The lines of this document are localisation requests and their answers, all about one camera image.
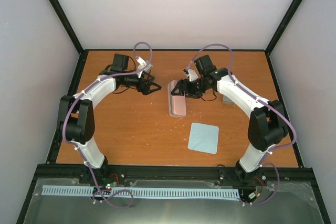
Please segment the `pink glasses case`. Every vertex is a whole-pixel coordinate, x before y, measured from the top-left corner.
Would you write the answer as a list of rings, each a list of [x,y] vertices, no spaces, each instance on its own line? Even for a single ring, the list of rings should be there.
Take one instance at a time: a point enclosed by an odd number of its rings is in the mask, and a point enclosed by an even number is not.
[[[171,95],[173,88],[176,86],[177,80],[172,80],[168,86],[168,101],[169,101],[169,114],[173,117],[184,117],[187,114],[186,101],[184,96]]]

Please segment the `grey green glasses case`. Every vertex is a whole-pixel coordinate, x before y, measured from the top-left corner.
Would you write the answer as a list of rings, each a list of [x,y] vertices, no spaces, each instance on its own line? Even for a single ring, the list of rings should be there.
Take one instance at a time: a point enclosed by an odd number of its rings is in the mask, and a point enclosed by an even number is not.
[[[226,95],[223,95],[222,102],[228,105],[234,105],[235,103]]]

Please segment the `light blue cleaning cloth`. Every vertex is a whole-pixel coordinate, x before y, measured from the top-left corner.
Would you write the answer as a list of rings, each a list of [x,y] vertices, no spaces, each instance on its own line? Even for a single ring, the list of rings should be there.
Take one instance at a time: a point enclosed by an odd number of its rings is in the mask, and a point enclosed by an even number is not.
[[[207,154],[216,154],[218,139],[218,126],[194,122],[191,124],[188,149]]]

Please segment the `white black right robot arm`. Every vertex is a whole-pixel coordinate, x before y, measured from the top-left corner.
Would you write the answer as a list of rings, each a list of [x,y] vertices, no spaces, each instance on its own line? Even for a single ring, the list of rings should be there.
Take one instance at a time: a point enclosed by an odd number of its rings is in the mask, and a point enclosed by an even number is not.
[[[249,118],[249,145],[235,165],[236,179],[245,184],[261,168],[264,159],[288,134],[283,105],[269,101],[243,85],[227,68],[216,68],[209,55],[194,60],[196,70],[184,69],[186,78],[169,83],[170,109],[177,113],[179,98],[201,99],[207,90],[220,93]]]

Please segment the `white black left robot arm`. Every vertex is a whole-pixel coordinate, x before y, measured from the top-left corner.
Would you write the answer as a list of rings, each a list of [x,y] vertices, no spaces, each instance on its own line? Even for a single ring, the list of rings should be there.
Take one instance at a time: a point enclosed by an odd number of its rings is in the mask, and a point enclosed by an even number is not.
[[[149,60],[136,56],[138,66],[134,71],[129,71],[129,58],[115,54],[112,64],[106,66],[92,84],[74,95],[65,95],[60,99],[57,131],[80,154],[84,165],[92,168],[90,176],[100,184],[108,180],[109,170],[104,167],[107,158],[93,137],[95,107],[120,86],[135,88],[143,95],[162,88],[150,74],[153,65]]]

